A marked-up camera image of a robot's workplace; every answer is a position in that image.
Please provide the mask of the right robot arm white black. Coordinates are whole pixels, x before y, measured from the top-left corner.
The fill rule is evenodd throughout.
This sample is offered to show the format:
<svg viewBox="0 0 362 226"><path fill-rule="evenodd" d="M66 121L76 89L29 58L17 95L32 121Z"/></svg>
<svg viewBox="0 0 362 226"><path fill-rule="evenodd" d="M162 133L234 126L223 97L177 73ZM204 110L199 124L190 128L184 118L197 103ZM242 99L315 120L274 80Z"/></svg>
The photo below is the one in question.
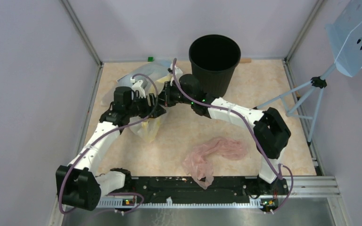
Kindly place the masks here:
<svg viewBox="0 0 362 226"><path fill-rule="evenodd" d="M166 81L159 94L159 103L165 107L189 104L200 116L222 120L247 129L262 155L257 187L263 194L276 189L276 179L282 178L280 160L291 137L291 131L275 108L257 110L245 108L204 92L192 74L179 81Z"/></svg>

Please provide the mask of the black plastic trash bin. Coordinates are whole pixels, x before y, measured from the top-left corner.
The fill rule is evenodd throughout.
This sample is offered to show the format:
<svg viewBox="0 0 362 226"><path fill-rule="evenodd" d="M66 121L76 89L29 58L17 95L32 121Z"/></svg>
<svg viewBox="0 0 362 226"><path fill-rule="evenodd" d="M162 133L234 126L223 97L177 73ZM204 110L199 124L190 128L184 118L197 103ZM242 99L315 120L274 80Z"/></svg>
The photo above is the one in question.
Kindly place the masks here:
<svg viewBox="0 0 362 226"><path fill-rule="evenodd" d="M223 97L241 59L239 45L231 38L209 34L194 40L189 48L192 74L202 89Z"/></svg>

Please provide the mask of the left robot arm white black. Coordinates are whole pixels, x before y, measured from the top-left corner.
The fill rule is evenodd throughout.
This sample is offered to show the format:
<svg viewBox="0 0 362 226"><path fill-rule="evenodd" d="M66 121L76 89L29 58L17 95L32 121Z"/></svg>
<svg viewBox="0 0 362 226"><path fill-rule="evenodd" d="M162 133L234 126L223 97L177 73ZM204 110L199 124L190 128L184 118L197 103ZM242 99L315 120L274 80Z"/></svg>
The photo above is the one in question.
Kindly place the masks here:
<svg viewBox="0 0 362 226"><path fill-rule="evenodd" d="M146 97L130 87L117 87L109 108L102 113L97 127L81 152L56 171L58 202L84 210L94 210L100 198L112 191L128 194L132 190L130 173L123 169L98 174L109 147L123 130L155 116L161 108L158 93Z"/></svg>

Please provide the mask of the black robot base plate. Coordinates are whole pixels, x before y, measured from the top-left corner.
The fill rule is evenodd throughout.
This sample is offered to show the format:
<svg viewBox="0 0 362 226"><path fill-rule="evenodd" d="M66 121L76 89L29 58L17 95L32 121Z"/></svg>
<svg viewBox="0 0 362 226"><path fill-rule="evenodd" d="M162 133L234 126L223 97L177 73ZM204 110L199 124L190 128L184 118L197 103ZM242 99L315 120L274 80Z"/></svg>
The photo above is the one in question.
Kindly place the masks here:
<svg viewBox="0 0 362 226"><path fill-rule="evenodd" d="M245 176L215 176L207 189L192 177L138 177L127 179L116 192L139 193L145 204L165 203L168 198L175 204L228 204L287 195L289 187L285 179L268 184L259 177Z"/></svg>

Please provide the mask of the pink plastic trash bag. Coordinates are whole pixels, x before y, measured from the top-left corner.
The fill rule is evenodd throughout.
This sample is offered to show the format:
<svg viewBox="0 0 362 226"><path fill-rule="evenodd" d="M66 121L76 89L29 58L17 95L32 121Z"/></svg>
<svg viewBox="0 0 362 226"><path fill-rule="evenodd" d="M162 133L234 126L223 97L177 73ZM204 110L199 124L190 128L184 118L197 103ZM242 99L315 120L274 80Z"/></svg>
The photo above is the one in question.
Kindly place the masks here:
<svg viewBox="0 0 362 226"><path fill-rule="evenodd" d="M193 147L182 161L182 167L187 175L206 190L214 181L214 157L238 161L246 155L247 144L244 141L215 137Z"/></svg>

